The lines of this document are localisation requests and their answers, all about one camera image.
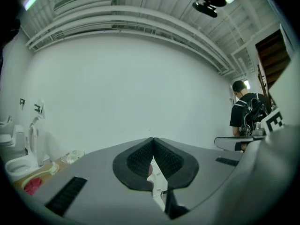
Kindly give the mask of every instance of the black backpack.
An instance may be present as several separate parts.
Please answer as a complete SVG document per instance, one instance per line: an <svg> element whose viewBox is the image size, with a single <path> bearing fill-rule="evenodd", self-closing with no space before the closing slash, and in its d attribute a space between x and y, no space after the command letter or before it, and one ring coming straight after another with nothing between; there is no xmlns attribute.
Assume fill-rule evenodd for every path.
<svg viewBox="0 0 300 225"><path fill-rule="evenodd" d="M255 129L255 124L261 122L268 111L262 101L257 98L251 99L243 108L241 121L241 135L249 136Z"/></svg>

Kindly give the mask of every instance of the hair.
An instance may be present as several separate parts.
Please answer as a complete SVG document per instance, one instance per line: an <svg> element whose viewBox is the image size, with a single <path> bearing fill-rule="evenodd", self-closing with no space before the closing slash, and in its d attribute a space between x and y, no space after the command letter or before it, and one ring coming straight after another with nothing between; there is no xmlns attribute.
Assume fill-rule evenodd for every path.
<svg viewBox="0 0 300 225"><path fill-rule="evenodd" d="M234 84L232 85L232 90L234 92L240 92L243 89L247 89L247 86L243 81L235 81Z"/></svg>

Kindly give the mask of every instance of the white ceiling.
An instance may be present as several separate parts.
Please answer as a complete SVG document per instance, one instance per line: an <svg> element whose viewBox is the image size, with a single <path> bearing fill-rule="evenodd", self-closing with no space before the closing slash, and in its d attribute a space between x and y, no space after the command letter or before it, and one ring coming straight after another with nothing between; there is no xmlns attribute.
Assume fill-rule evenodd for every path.
<svg viewBox="0 0 300 225"><path fill-rule="evenodd" d="M72 37L122 32L180 45L231 80L253 75L252 38L278 23L268 1L235 0L217 8L217 18L194 10L194 1L38 0L21 25L34 51Z"/></svg>

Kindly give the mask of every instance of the wall-mounted hook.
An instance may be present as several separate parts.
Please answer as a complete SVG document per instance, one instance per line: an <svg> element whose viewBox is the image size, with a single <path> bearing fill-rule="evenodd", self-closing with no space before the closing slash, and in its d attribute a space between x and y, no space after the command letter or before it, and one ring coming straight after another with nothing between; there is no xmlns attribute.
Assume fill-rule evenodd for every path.
<svg viewBox="0 0 300 225"><path fill-rule="evenodd" d="M35 111L37 111L38 113L41 113L42 111L40 111L41 106L34 104L35 107L37 107L37 109L35 109Z"/></svg>

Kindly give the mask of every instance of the black t-shirt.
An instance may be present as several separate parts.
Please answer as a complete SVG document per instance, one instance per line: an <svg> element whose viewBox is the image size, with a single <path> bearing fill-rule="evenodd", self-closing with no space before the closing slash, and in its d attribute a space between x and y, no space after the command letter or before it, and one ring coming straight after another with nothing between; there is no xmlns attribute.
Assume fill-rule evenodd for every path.
<svg viewBox="0 0 300 225"><path fill-rule="evenodd" d="M244 106L251 101L251 99L257 98L256 93L247 93L242 98L237 101L237 103L233 106L231 110L231 119L230 119L230 126L239 128L241 126L242 115ZM263 94L258 94L258 99L262 101L265 105L268 113L271 112L271 107L268 101L268 98Z"/></svg>

